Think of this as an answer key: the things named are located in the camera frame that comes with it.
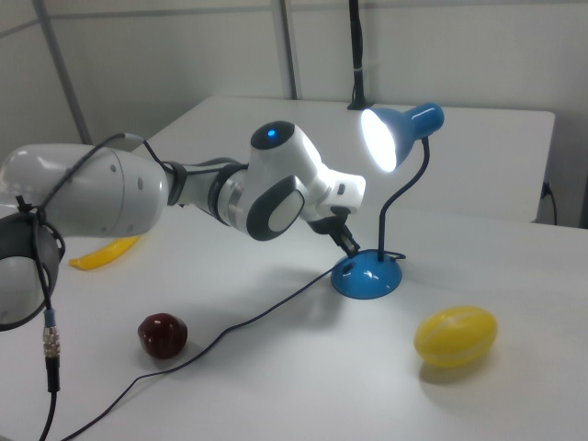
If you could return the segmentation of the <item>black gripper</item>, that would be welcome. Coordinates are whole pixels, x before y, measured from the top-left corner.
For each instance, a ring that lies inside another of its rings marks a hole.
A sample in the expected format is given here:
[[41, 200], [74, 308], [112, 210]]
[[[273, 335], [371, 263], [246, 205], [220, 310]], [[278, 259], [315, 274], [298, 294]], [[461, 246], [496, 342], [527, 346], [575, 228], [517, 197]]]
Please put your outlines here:
[[346, 225], [350, 209], [342, 206], [331, 207], [330, 216], [308, 221], [310, 228], [318, 234], [328, 234], [346, 254], [358, 254], [359, 245]]

